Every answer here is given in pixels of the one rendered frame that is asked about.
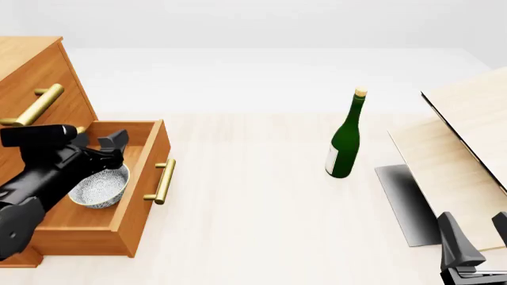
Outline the wooden cabinet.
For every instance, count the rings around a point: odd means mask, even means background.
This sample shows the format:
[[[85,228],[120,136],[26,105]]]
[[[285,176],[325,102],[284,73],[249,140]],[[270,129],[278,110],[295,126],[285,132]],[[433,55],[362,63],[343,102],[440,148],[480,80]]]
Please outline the wooden cabinet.
[[[0,36],[0,81],[13,73],[17,68],[20,68],[25,63],[27,63],[34,56],[39,55],[44,49],[51,47],[53,44],[58,44],[64,58],[67,60],[70,69],[72,70],[75,79],[77,80],[78,86],[82,91],[83,96],[85,97],[86,103],[89,106],[90,111],[92,111],[95,116],[95,120],[97,120],[97,116],[93,107],[86,96],[85,90],[82,87],[82,84],[76,74],[72,63],[65,52],[65,49],[61,43],[62,37],[6,37]],[[43,226],[41,230],[53,230],[52,227],[56,225],[62,227],[63,220],[62,216],[60,218],[56,218],[56,214],[63,214],[63,209],[69,211],[67,216],[63,216],[67,218],[65,222],[69,222],[67,220],[72,219],[73,222],[77,222],[78,218],[71,218],[71,213],[74,215],[76,213],[89,215],[90,209],[86,209],[84,207],[71,206],[72,203],[68,196],[65,196],[65,199],[60,201],[58,206],[52,209],[49,215],[49,218],[46,218],[43,222]],[[12,256],[11,258],[1,261],[0,268],[36,268],[37,265],[41,263],[43,260],[43,255],[38,253],[32,246],[29,246],[23,253],[18,254],[16,256]]]

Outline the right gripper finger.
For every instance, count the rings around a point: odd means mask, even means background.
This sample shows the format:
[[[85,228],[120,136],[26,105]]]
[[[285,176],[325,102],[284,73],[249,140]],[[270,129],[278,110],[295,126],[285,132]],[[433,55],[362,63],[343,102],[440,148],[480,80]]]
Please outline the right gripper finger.
[[[493,218],[492,222],[502,241],[507,247],[507,212],[501,211],[497,213]]]
[[[450,212],[437,218],[442,245],[440,270],[448,268],[473,268],[486,258],[471,244]]]

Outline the open wooden drawer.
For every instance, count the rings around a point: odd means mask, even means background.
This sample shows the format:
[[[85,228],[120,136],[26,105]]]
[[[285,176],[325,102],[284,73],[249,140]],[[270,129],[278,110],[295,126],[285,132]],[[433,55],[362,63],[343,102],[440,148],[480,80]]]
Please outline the open wooden drawer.
[[[124,164],[130,179],[124,194],[113,206],[92,209],[79,206],[69,198],[57,203],[36,228],[30,245],[43,256],[128,256],[138,249],[162,169],[171,146],[163,120],[96,120],[86,134],[90,148],[98,147],[98,137],[127,130],[129,142],[124,150]]]

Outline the green wine bottle with cork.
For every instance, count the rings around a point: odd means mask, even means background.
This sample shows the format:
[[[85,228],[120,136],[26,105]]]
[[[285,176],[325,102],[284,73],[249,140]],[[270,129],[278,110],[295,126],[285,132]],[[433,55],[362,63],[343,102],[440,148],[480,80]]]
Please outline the green wine bottle with cork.
[[[331,177],[345,178],[352,171],[360,147],[359,120],[367,94],[365,87],[356,87],[349,113],[331,139],[325,163]]]

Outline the pale wooden rack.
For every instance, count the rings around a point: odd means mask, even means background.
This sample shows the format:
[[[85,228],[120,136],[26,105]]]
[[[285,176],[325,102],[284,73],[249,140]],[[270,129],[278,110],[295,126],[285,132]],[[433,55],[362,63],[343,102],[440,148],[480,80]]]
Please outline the pale wooden rack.
[[[479,251],[505,244],[492,223],[507,212],[507,66],[421,92],[433,116],[389,135],[435,216],[452,213]]]

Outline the wooden drawer, plain front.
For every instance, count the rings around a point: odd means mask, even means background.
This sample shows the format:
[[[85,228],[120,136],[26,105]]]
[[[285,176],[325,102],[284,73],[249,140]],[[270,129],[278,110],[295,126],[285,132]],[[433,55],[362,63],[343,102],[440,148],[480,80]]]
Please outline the wooden drawer, plain front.
[[[79,89],[77,80],[58,44],[44,49],[13,73],[0,81],[0,92],[24,94],[34,89],[48,89],[55,83]]]
[[[0,119],[16,118],[35,100],[34,92],[14,94],[0,92]],[[79,89],[66,88],[63,94],[33,123],[34,125],[68,124],[87,127],[95,116]],[[0,184],[7,182],[24,168],[18,148],[0,144]]]

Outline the patterned black and white bowl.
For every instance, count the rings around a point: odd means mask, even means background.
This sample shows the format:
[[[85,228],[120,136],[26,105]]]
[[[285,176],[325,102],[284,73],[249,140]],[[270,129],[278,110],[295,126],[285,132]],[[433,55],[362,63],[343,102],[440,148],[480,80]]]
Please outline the patterned black and white bowl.
[[[123,164],[118,169],[106,169],[79,182],[68,196],[86,208],[113,206],[122,198],[130,179],[130,170]]]

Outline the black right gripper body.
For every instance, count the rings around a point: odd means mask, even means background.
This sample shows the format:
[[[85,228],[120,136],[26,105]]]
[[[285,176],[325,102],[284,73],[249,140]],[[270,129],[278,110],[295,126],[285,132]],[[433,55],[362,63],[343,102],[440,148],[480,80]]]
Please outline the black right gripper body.
[[[481,271],[474,266],[442,266],[444,285],[507,285],[507,271]]]

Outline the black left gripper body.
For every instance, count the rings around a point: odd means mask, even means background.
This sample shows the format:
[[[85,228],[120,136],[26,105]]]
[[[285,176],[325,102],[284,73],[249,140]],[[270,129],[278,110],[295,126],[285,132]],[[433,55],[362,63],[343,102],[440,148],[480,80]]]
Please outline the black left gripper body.
[[[82,170],[100,172],[105,169],[119,169],[124,163],[123,149],[90,149],[79,147]]]

